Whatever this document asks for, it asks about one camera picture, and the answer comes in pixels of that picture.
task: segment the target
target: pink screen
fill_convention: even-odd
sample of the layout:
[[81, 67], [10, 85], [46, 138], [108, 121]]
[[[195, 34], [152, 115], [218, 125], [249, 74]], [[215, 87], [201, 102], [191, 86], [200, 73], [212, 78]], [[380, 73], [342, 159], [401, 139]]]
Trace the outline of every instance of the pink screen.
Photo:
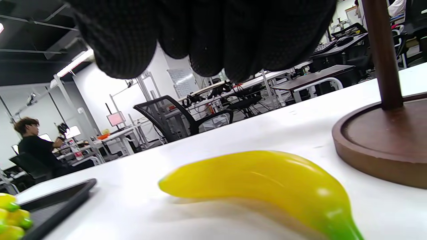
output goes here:
[[123, 123], [124, 120], [122, 118], [121, 113], [114, 113], [112, 115], [107, 116], [108, 120], [110, 121], [112, 126], [118, 125], [120, 123]]

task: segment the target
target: black shirt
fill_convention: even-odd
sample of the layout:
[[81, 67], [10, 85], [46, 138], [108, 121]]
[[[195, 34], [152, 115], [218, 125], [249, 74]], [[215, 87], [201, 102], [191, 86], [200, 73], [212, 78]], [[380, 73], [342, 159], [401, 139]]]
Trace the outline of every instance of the black shirt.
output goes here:
[[46, 167], [58, 169], [62, 167], [61, 162], [52, 153], [53, 142], [39, 138], [38, 136], [24, 137], [18, 144], [19, 153], [28, 153], [38, 159]]

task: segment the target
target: computer mouse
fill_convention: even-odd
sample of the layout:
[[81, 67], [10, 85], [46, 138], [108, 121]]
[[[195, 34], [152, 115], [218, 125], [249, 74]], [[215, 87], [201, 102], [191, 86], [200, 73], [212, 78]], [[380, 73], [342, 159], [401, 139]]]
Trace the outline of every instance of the computer mouse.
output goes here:
[[338, 41], [336, 41], [336, 45], [339, 47], [344, 46], [351, 41], [353, 41], [353, 36], [345, 36], [345, 37], [338, 39]]

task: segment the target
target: yellow banana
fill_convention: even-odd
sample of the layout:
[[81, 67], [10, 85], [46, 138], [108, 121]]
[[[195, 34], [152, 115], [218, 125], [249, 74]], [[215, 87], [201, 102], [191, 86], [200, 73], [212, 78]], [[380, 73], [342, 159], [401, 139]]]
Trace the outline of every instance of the yellow banana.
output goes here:
[[0, 234], [6, 230], [6, 219], [9, 215], [7, 210], [0, 208]]
[[25, 232], [22, 228], [7, 226], [6, 230], [0, 234], [0, 240], [20, 240], [24, 235]]
[[0, 193], [0, 208], [6, 209], [9, 212], [14, 212], [20, 208], [16, 204], [16, 198], [10, 194]]
[[29, 229], [32, 226], [29, 211], [19, 209], [13, 213], [9, 213], [6, 220], [7, 225]]
[[159, 182], [182, 198], [270, 202], [332, 240], [363, 240], [342, 185], [313, 162], [284, 152], [241, 152], [182, 166]]

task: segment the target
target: man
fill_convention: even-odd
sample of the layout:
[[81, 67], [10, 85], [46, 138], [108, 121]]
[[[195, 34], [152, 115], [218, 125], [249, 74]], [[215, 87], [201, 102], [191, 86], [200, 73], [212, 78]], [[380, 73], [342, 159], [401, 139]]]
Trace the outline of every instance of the man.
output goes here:
[[78, 170], [81, 168], [74, 168], [71, 166], [63, 165], [55, 155], [52, 153], [54, 148], [59, 148], [63, 141], [60, 138], [57, 138], [55, 142], [47, 141], [38, 137], [38, 127], [39, 122], [37, 119], [32, 119], [25, 117], [19, 122], [15, 123], [15, 131], [19, 132], [22, 135], [22, 140], [18, 144], [19, 153], [28, 153], [46, 167], [52, 169], [53, 176], [59, 177], [66, 175]]
[[405, 11], [406, 0], [396, 0], [389, 6], [390, 17], [396, 17], [401, 12]]
[[[360, 9], [359, 9], [359, 0], [355, 0], [354, 4], [357, 7], [357, 9], [356, 9], [356, 15], [359, 18], [361, 18], [362, 15], [361, 15], [361, 12], [360, 12]], [[396, 0], [392, 4], [390, 4], [390, 6], [388, 7], [389, 16], [390, 17], [395, 17], [399, 13], [405, 11], [405, 8], [406, 8], [406, 0]]]

